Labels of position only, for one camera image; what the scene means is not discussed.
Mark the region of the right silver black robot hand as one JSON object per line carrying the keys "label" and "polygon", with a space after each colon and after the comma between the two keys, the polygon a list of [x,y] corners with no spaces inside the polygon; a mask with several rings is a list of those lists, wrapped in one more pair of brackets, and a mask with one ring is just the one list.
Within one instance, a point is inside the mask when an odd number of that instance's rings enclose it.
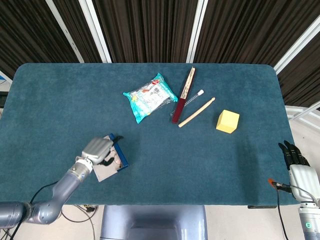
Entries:
{"label": "right silver black robot hand", "polygon": [[316,170],[294,144],[278,143],[289,175],[289,188],[293,197],[300,203],[320,200],[320,182]]}

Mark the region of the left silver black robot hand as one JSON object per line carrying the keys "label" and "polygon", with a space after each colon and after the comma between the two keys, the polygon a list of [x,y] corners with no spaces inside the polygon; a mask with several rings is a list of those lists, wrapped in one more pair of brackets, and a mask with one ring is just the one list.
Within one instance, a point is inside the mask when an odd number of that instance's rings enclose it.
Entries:
{"label": "left silver black robot hand", "polygon": [[84,148],[81,157],[89,159],[93,165],[109,166],[115,161],[115,157],[112,156],[109,160],[105,160],[105,158],[111,153],[111,148],[123,138],[124,137],[120,135],[116,136],[114,140],[95,137]]}

